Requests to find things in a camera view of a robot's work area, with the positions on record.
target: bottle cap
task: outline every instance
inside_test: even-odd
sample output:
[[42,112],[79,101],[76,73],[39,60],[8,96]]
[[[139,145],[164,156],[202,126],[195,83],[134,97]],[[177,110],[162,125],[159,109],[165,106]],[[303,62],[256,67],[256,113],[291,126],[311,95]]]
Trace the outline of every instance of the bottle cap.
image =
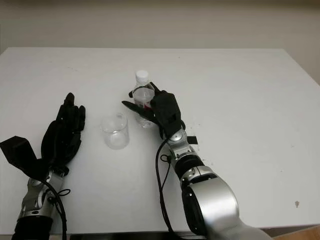
[[149,82],[149,74],[145,70],[136,71],[135,79],[139,84],[146,84]]

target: robotic arm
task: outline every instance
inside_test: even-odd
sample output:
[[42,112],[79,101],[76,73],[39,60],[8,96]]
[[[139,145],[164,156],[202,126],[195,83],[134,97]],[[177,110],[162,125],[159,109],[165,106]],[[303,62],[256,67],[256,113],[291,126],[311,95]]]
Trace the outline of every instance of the robotic arm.
[[122,103],[159,126],[160,136],[165,139],[163,145],[167,144],[170,149],[170,162],[180,180],[190,230],[207,239],[271,240],[262,230],[241,221],[238,202],[231,188],[204,165],[190,146],[175,96],[151,84],[155,89],[151,109],[140,108],[128,101]]
[[0,143],[8,162],[30,177],[13,240],[49,239],[55,206],[62,220],[62,239],[67,239],[67,220],[60,196],[70,190],[59,190],[69,172],[66,164],[80,147],[86,118],[85,107],[77,107],[74,101],[75,96],[69,93],[56,120],[49,125],[41,144],[41,159],[36,158],[25,138],[14,136]]

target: empty glass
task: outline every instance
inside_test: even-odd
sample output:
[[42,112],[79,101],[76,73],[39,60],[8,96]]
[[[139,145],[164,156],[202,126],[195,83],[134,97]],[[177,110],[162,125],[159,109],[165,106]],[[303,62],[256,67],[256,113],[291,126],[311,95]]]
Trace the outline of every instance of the empty glass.
[[129,143],[128,121],[122,113],[102,118],[101,129],[105,143],[111,149],[123,149]]

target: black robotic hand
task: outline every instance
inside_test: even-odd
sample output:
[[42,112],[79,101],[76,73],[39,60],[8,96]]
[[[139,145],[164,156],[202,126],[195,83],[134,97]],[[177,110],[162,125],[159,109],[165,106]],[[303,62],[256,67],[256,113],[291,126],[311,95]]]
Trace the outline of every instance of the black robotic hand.
[[[169,138],[181,128],[186,128],[181,120],[175,95],[165,90],[160,91],[153,82],[150,84],[154,87],[154,97],[150,102],[151,108],[141,108],[129,101],[122,101],[122,103],[143,118],[157,124],[162,138]],[[132,91],[129,93],[129,97],[133,97]]]
[[86,109],[77,107],[75,96],[69,93],[60,106],[56,120],[51,122],[41,144],[41,159],[37,159],[27,139],[13,136],[0,143],[10,164],[22,170],[28,177],[43,180],[50,169],[67,175],[66,164],[80,147],[80,132],[85,127]]

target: white tabletop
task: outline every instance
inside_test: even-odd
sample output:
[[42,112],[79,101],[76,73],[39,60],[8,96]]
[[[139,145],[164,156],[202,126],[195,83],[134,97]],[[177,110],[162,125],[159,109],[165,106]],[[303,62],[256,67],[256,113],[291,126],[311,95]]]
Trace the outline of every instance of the white tabletop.
[[[245,223],[320,224],[320,87],[284,50],[9,48],[0,56],[0,141],[27,138],[40,157],[67,93],[86,107],[63,185],[71,189],[62,198],[69,233],[167,230],[155,172],[158,129],[140,128],[121,104],[139,69],[175,94],[197,153],[233,189]],[[122,150],[106,147],[100,133],[110,112],[128,118]],[[1,152],[0,234],[13,232],[27,180]],[[173,228],[188,230],[173,170],[164,195]]]

